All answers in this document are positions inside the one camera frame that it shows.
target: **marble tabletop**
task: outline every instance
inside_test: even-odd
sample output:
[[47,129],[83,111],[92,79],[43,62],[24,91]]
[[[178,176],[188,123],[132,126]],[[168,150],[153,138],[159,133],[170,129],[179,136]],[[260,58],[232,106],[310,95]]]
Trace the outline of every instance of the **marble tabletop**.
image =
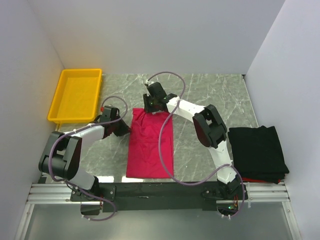
[[[144,86],[149,74],[106,74],[100,89],[97,113],[104,98],[119,96],[128,104],[128,113],[124,121],[130,126],[132,109],[143,108]],[[228,128],[257,127],[257,120],[247,92],[246,84],[240,74],[183,74],[186,89],[182,99],[191,103],[207,106],[212,104],[218,109]],[[182,90],[180,79],[170,74],[155,78],[167,94],[179,95]],[[114,105],[124,111],[124,104],[118,99],[110,99],[106,104]],[[61,132],[71,131],[84,124],[63,124]],[[215,165],[206,150],[198,141],[192,122],[173,116],[174,175],[181,181],[199,181],[207,177]],[[126,178],[129,134],[111,136],[96,141],[89,149],[82,151],[80,166],[95,176],[104,176],[103,182],[167,182],[171,179],[135,179]],[[232,159],[231,146],[228,151]]]

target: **stack of folded clothes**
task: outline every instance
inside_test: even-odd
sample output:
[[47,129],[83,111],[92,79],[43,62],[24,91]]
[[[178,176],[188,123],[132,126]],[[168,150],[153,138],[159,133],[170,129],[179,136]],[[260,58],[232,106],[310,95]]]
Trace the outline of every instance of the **stack of folded clothes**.
[[278,184],[289,170],[274,126],[231,127],[234,167],[244,181]]

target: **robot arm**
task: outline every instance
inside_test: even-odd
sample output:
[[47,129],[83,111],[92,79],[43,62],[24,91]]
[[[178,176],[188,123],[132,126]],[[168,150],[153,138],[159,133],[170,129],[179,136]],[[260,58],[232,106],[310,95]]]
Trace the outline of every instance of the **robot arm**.
[[[144,110],[147,113],[171,113],[180,99],[172,93],[167,95],[159,82],[148,85],[147,90],[150,95],[143,95]],[[197,138],[209,150],[216,168],[232,164],[227,149],[227,127],[215,106],[196,105],[181,99],[174,114],[193,122]],[[217,179],[233,189],[233,185],[238,185],[236,175],[232,168],[225,167],[218,171]]]
[[[106,123],[120,118],[119,109],[113,106],[101,108],[102,114],[96,118],[98,123]],[[83,150],[90,147],[95,141],[104,139],[114,133],[117,137],[130,132],[130,128],[121,119],[120,121],[97,125],[79,133],[64,138],[58,143],[52,156],[52,170],[55,176],[68,180],[81,189],[98,194],[99,181],[96,176],[87,173],[79,167]],[[67,132],[54,131],[46,143],[38,168],[41,172],[49,173],[49,153],[54,142]]]

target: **table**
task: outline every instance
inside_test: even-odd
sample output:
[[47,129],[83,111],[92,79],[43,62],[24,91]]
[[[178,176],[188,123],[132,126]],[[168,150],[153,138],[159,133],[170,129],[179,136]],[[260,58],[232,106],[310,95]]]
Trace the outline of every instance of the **table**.
[[[100,89],[97,113],[104,98],[119,96],[128,104],[128,113],[124,121],[130,126],[132,108],[143,108],[144,86],[149,74],[106,74]],[[228,128],[257,127],[257,120],[247,92],[243,76],[240,74],[183,74],[186,89],[182,99],[197,105],[213,104],[218,109]],[[171,74],[162,74],[155,78],[167,94],[179,95],[183,84]],[[123,103],[110,99],[106,104],[114,105],[124,111]],[[71,131],[84,124],[63,124],[61,132]],[[173,117],[174,175],[181,181],[200,181],[214,169],[214,162],[198,140],[192,122],[180,116]],[[129,134],[123,137],[111,136],[96,141],[88,150],[82,151],[80,166],[88,173],[99,176],[103,182],[170,182],[171,179],[135,179],[126,178]],[[232,150],[228,141],[228,151],[232,159]]]

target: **yellow bin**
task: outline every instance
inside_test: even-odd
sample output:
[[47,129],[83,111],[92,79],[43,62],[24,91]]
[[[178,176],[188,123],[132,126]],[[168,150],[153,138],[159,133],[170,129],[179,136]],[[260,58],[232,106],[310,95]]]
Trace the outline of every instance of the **yellow bin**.
[[65,69],[60,75],[48,120],[56,124],[89,123],[97,114],[101,69]]

